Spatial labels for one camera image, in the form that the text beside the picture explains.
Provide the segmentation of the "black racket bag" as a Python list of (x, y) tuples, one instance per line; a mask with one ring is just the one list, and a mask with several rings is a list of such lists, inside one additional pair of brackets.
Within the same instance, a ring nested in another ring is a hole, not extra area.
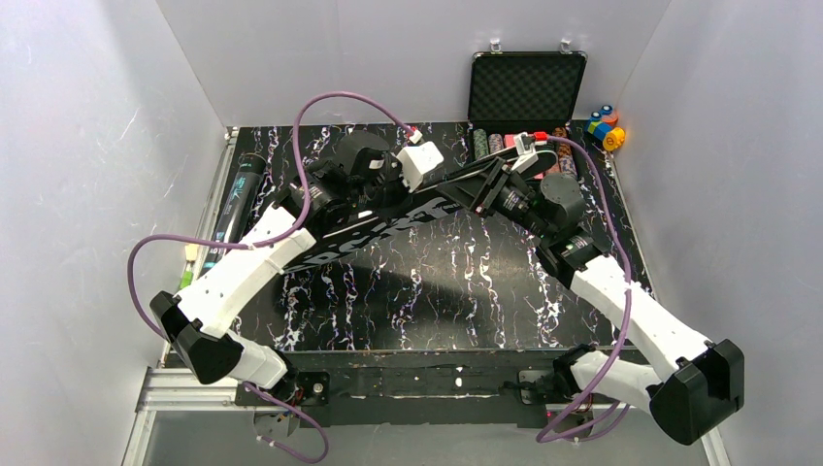
[[(511, 151), (502, 151), (487, 157), (502, 157), (509, 163), (516, 157)], [(469, 166), (425, 183), (411, 194), (411, 204), (388, 216), (370, 211), (361, 212), (347, 222), (308, 222), (306, 229), (315, 239), (314, 245), (289, 260), (283, 267), (285, 273), (311, 269), (340, 259), (369, 244), (395, 236), (429, 221), (443, 218), (459, 210), (469, 210)], [(534, 207), (525, 222), (518, 224), (540, 231), (550, 229), (538, 212), (545, 203), (536, 193)]]

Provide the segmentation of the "black shuttlecock tube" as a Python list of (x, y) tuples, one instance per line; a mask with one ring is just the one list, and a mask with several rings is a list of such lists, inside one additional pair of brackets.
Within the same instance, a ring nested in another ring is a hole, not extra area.
[(238, 170), (219, 211), (213, 242), (237, 243), (242, 239), (265, 168), (266, 160), (261, 155), (248, 152), (241, 155)]

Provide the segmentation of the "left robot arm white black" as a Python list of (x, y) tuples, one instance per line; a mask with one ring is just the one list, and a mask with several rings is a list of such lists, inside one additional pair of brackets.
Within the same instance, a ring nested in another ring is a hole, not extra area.
[(289, 372), (274, 349), (232, 331), (235, 317), (272, 279), (343, 225), (360, 202), (375, 214), (415, 193), (442, 157), (413, 134), (394, 153), (368, 132), (344, 137), (343, 147), (311, 165), (298, 162), (297, 182), (284, 189), (237, 243), (199, 279), (149, 303), (160, 335), (201, 384), (223, 379), (275, 387)]

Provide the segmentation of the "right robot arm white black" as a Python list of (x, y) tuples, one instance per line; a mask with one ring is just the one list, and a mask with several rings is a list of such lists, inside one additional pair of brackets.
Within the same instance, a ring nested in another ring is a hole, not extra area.
[(501, 214), (539, 239), (543, 269), (618, 330), (610, 352), (581, 344), (524, 388), (571, 400), (599, 393), (648, 413), (672, 440), (691, 445), (744, 405), (744, 354), (689, 327), (631, 277), (628, 256), (610, 255), (580, 226), (577, 182), (561, 174), (527, 184), (517, 163), (490, 158), (466, 186), (469, 209)]

